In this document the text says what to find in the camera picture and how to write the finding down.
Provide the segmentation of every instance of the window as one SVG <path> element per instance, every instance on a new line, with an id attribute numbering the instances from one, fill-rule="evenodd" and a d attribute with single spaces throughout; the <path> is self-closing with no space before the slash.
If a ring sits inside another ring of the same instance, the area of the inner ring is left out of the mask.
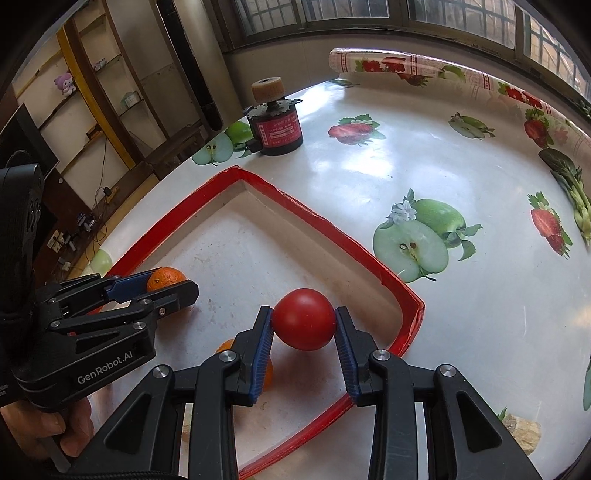
<path id="1" fill-rule="evenodd" d="M 591 99 L 589 77 L 573 62 L 564 47 L 535 19 L 524 13 L 524 53 L 562 78 L 587 100 Z"/>
<path id="2" fill-rule="evenodd" d="M 512 0 L 410 0 L 411 18 L 443 25 L 515 47 Z"/>
<path id="3" fill-rule="evenodd" d="M 398 30 L 475 47 L 534 73 L 577 107 L 581 96 L 591 102 L 590 74 L 515 0 L 212 1 L 224 51 L 330 30 Z"/>
<path id="4" fill-rule="evenodd" d="M 235 2 L 247 35 L 296 23 L 290 0 L 235 0 Z"/>
<path id="5" fill-rule="evenodd" d="M 388 18 L 386 0 L 303 0 L 306 20 L 329 18 Z"/>
<path id="6" fill-rule="evenodd" d="M 294 25 L 291 0 L 234 0 L 246 35 Z M 307 21 L 332 18 L 388 18 L 387 0 L 301 0 Z"/>

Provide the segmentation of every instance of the strawberry print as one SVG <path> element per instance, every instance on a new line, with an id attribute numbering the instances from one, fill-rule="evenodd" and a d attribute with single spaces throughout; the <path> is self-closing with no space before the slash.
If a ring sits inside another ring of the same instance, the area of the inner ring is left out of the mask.
<path id="1" fill-rule="evenodd" d="M 568 258 L 568 245 L 572 245 L 573 242 L 562 228 L 558 213 L 550 208 L 550 204 L 542 192 L 537 192 L 535 195 L 528 195 L 527 197 L 530 205 L 534 208 L 530 212 L 531 219 L 534 221 L 534 225 L 540 235 L 546 239 L 552 250 Z"/>
<path id="2" fill-rule="evenodd" d="M 552 138 L 558 145 L 564 145 L 569 139 L 569 131 L 565 127 L 560 126 L 554 130 Z"/>
<path id="3" fill-rule="evenodd" d="M 540 148 L 547 148 L 554 145 L 554 140 L 548 134 L 548 119 L 544 112 L 537 108 L 529 108 L 525 111 L 525 123 L 523 125 L 525 133 Z"/>
<path id="4" fill-rule="evenodd" d="M 397 74 L 402 80 L 406 80 L 407 83 L 414 87 L 424 87 L 427 84 L 427 77 L 425 75 L 411 75 L 409 73 L 398 73 Z"/>
<path id="5" fill-rule="evenodd" d="M 535 107 L 535 108 L 542 108 L 542 102 L 540 102 L 536 97 L 530 95 L 527 92 L 523 92 L 523 95 L 525 96 L 525 103 Z"/>
<path id="6" fill-rule="evenodd" d="M 385 65 L 386 72 L 404 72 L 405 59 L 402 57 L 384 57 L 382 63 Z"/>
<path id="7" fill-rule="evenodd" d="M 356 72 L 384 72 L 385 70 L 377 60 L 355 60 Z"/>
<path id="8" fill-rule="evenodd" d="M 508 83 L 501 83 L 499 85 L 499 93 L 502 95 L 507 95 L 511 98 L 514 98 L 515 100 L 519 100 L 520 102 L 525 103 L 525 99 L 523 98 L 521 91 L 516 88 L 513 88 Z"/>
<path id="9" fill-rule="evenodd" d="M 386 136 L 378 131 L 379 123 L 374 122 L 366 113 L 356 117 L 345 117 L 338 125 L 329 129 L 329 137 L 336 138 L 345 145 L 364 146 L 374 140 L 383 140 Z"/>
<path id="10" fill-rule="evenodd" d="M 508 83 L 501 82 L 499 84 L 499 93 L 514 98 L 515 100 L 518 100 L 522 103 L 527 103 L 528 105 L 531 105 L 534 108 L 542 108 L 542 102 L 539 99 L 537 99 L 533 95 L 530 95 L 524 90 L 521 91 L 518 88 L 512 87 Z"/>

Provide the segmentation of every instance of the red ball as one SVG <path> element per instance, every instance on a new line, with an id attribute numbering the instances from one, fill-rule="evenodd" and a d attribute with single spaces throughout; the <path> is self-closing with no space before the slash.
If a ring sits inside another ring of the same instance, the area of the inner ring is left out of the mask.
<path id="1" fill-rule="evenodd" d="M 335 335 L 335 311 L 322 293 L 298 288 L 273 309 L 271 326 L 277 336 L 298 350 L 318 350 Z"/>

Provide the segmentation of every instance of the plush toy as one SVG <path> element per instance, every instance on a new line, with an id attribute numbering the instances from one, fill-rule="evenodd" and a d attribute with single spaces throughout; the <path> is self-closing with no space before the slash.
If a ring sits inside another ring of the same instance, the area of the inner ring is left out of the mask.
<path id="1" fill-rule="evenodd" d="M 72 78 L 72 74 L 70 72 L 60 75 L 53 82 L 61 90 L 64 96 L 70 96 L 77 90 L 76 85 L 74 85 L 74 79 Z"/>

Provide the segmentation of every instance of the fruit-print tablecloth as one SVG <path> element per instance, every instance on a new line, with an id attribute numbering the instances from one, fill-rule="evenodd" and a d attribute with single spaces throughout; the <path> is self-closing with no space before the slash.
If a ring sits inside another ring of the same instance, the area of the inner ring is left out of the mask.
<path id="1" fill-rule="evenodd" d="M 104 274 L 197 187 L 241 166 L 407 282 L 426 313 L 405 360 L 455 364 L 555 478 L 591 432 L 589 138 L 465 66 L 397 51 L 335 50 L 329 61 L 338 79 L 292 96 L 299 149 L 252 154 L 246 119 L 230 125 L 138 203 L 89 271 Z M 351 410 L 257 479 L 363 478 L 370 417 Z"/>

